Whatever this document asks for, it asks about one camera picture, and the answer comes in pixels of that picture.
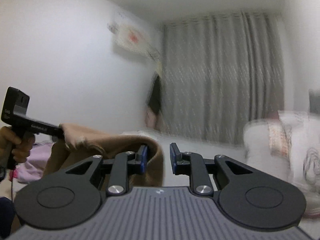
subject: dark fabric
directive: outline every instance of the dark fabric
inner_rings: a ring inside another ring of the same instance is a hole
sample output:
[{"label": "dark fabric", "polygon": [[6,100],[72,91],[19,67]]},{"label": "dark fabric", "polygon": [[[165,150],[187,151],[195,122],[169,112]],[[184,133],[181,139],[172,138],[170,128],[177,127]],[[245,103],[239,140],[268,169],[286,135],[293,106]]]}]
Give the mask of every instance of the dark fabric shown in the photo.
[{"label": "dark fabric", "polygon": [[156,75],[154,79],[148,106],[151,108],[152,112],[159,114],[161,110],[161,81],[159,75]]},{"label": "dark fabric", "polygon": [[320,93],[309,91],[310,113],[320,114]]},{"label": "dark fabric", "polygon": [[13,203],[6,197],[0,198],[0,236],[6,238],[10,235],[11,224],[15,216]]}]

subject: towel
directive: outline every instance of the towel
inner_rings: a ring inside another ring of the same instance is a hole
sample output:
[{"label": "towel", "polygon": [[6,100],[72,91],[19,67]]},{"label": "towel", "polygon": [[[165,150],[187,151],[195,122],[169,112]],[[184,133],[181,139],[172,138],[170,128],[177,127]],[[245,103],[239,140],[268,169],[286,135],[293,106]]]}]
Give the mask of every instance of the towel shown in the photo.
[{"label": "towel", "polygon": [[[108,133],[65,123],[61,125],[65,140],[59,140],[52,146],[51,156],[43,176],[66,168],[85,158],[99,154],[104,159],[112,159],[116,154],[126,151],[138,151],[141,144],[149,147],[147,168],[143,175],[132,175],[132,186],[160,187],[163,183],[163,153],[160,145],[152,138],[139,135],[109,135]],[[108,184],[106,176],[102,190]]]}]

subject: pink blanket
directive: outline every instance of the pink blanket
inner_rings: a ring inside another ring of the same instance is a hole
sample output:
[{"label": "pink blanket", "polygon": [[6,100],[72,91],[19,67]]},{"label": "pink blanket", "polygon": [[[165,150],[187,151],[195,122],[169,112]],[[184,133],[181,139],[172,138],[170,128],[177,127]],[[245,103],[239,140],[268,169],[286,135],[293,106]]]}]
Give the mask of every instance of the pink blanket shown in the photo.
[{"label": "pink blanket", "polygon": [[35,146],[30,151],[27,161],[20,164],[17,171],[17,180],[20,183],[29,183],[42,177],[42,173],[51,155],[53,143]]}]

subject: gray ribbed plate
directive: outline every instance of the gray ribbed plate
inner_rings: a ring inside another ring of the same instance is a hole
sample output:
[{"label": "gray ribbed plate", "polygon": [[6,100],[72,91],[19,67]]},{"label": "gray ribbed plate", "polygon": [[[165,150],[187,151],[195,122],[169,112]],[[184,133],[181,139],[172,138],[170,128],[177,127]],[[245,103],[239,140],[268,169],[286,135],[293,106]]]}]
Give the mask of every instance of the gray ribbed plate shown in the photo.
[{"label": "gray ribbed plate", "polygon": [[304,240],[297,227],[277,232],[242,228],[219,211],[209,198],[192,195],[187,187],[134,187],[130,194],[110,197],[83,224],[57,231],[22,227],[10,240]]}]

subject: gray curtain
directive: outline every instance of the gray curtain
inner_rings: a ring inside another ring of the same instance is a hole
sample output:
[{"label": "gray curtain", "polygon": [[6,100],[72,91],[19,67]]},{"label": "gray curtain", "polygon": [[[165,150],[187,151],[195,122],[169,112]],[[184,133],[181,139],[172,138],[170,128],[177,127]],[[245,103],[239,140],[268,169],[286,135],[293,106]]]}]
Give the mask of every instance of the gray curtain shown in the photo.
[{"label": "gray curtain", "polygon": [[229,13],[164,25],[162,131],[241,144],[244,125],[284,106],[276,16]]}]

